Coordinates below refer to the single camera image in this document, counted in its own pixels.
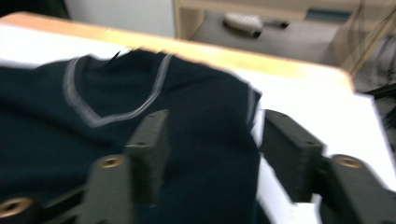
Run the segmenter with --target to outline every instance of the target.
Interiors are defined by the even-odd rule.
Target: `clothing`
[[[157,206],[137,207],[138,223],[250,223],[259,98],[229,74],[143,50],[0,67],[0,200],[47,201],[83,185],[92,162],[121,154],[143,117],[168,109],[163,189]]]

